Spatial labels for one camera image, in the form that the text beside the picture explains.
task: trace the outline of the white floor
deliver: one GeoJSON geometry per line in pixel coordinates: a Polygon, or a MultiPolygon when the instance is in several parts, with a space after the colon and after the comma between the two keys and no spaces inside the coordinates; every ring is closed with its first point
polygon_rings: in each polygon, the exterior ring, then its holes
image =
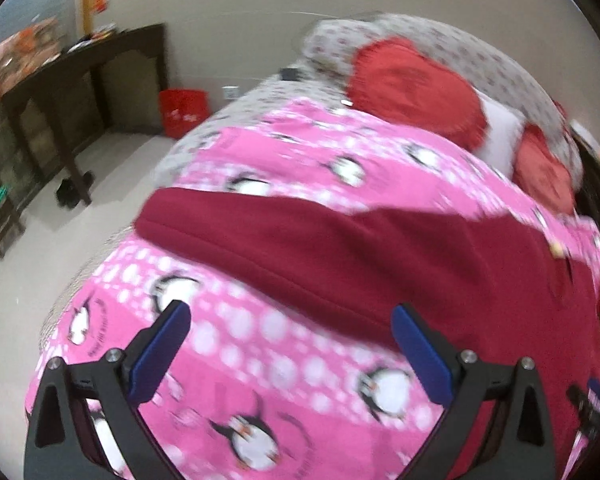
{"type": "Polygon", "coordinates": [[[38,360],[46,314],[80,266],[113,232],[132,221],[152,192],[151,170],[173,141],[107,134],[80,154],[92,170],[93,204],[73,211],[56,205],[59,175],[23,213],[26,232],[0,260],[0,468],[22,478],[24,395],[38,360]]]}

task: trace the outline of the wooden table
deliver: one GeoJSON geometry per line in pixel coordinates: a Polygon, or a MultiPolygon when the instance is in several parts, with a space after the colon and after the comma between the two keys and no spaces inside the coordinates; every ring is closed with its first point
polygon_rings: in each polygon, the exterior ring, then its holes
{"type": "Polygon", "coordinates": [[[150,25],[126,32],[114,34],[109,38],[82,47],[46,64],[33,74],[20,81],[14,88],[1,97],[2,106],[16,138],[33,169],[34,177],[46,184],[42,168],[27,142],[21,121],[21,115],[32,100],[44,115],[51,129],[53,141],[59,158],[69,171],[80,198],[86,205],[91,203],[89,190],[84,185],[82,174],[75,164],[74,155],[66,142],[62,121],[56,104],[56,95],[66,91],[87,73],[90,74],[98,113],[105,128],[112,126],[111,111],[102,80],[101,67],[107,62],[130,50],[137,50],[148,58],[155,58],[158,86],[160,90],[168,88],[165,57],[164,24],[150,25]]]}

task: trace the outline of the floral headboard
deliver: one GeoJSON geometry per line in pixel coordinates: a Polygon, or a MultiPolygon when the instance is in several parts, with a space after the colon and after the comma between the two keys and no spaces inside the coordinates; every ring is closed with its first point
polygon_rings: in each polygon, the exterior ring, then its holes
{"type": "Polygon", "coordinates": [[[506,54],[464,30],[404,14],[382,14],[374,22],[323,20],[307,35],[302,54],[312,66],[346,84],[356,51],[373,41],[403,36],[417,49],[448,66],[478,90],[520,110],[542,128],[547,144],[571,173],[574,189],[582,184],[578,149],[565,134],[564,118],[547,92],[506,54]]]}

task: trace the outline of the dark red fabric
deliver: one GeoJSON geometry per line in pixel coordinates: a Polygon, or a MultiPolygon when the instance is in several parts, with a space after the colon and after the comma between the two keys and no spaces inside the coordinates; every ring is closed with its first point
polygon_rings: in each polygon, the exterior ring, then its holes
{"type": "MultiPolygon", "coordinates": [[[[600,322],[589,268],[554,259],[537,230],[509,216],[346,216],[295,198],[169,188],[146,202],[136,231],[346,335],[395,347],[390,313],[408,301],[458,349],[500,364],[531,355],[564,468],[578,426],[565,391],[600,377],[600,322]]],[[[488,416],[455,473],[470,464],[488,416]]]]}
{"type": "Polygon", "coordinates": [[[514,163],[513,182],[553,213],[573,214],[575,197],[569,170],[549,150],[546,137],[528,124],[514,163]]]}
{"type": "Polygon", "coordinates": [[[474,88],[405,38],[361,48],[347,94],[358,110],[429,130],[469,152],[484,142],[487,120],[474,88]]]}

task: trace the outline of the red bucket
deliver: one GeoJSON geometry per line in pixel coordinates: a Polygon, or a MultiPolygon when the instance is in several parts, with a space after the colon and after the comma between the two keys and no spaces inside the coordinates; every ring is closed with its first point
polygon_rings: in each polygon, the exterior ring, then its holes
{"type": "Polygon", "coordinates": [[[211,117],[206,92],[202,90],[163,90],[160,92],[160,113],[164,134],[173,139],[181,139],[211,117]]]}

